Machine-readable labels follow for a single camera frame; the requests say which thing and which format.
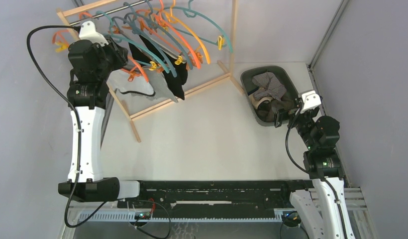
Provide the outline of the white underwear black trim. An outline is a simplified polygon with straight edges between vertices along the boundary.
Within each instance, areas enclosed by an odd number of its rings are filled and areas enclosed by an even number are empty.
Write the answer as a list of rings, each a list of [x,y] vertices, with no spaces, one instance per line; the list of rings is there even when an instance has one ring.
[[[143,76],[133,76],[123,70],[113,71],[107,82],[114,90],[123,95],[155,96],[155,91],[146,78]]]

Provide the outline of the orange clip hanger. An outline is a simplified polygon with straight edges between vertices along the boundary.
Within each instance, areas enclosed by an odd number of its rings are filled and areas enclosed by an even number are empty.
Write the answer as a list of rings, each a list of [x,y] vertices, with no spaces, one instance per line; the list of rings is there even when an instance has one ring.
[[[70,44],[69,42],[65,39],[63,33],[69,32],[69,30],[58,30],[53,34],[52,37],[52,43],[57,45],[58,47],[55,49],[57,53],[62,52],[64,50],[68,50]],[[148,76],[144,72],[143,67],[135,61],[131,56],[127,55],[128,63],[132,63],[133,65],[126,65],[123,67],[121,70],[125,73],[129,74],[128,81],[132,82],[135,77],[140,77],[143,76],[145,78],[146,82],[149,82]]]

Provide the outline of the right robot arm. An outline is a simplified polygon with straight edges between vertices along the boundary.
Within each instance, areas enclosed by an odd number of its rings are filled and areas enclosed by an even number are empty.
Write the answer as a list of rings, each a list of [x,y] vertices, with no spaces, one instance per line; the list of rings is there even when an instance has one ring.
[[[344,172],[335,150],[339,140],[339,122],[330,116],[321,116],[317,120],[319,108],[304,111],[302,106],[288,123],[285,147],[290,161],[299,170],[309,175],[319,198],[321,210],[318,211],[307,189],[288,188],[281,196],[286,207],[294,207],[305,233],[310,239],[353,239],[344,196]],[[289,135],[292,128],[307,147],[304,152],[304,166],[299,166],[289,151]]]

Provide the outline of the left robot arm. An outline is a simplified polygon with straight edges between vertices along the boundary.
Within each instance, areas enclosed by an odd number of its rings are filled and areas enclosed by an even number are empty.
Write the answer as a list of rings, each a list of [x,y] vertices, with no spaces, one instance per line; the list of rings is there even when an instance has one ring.
[[[113,71],[127,64],[127,49],[109,35],[103,40],[80,39],[69,46],[72,65],[68,106],[73,127],[73,153],[67,180],[58,193],[77,202],[111,202],[124,198],[136,207],[149,200],[135,180],[104,177],[100,152],[102,124],[109,94],[107,80]]]

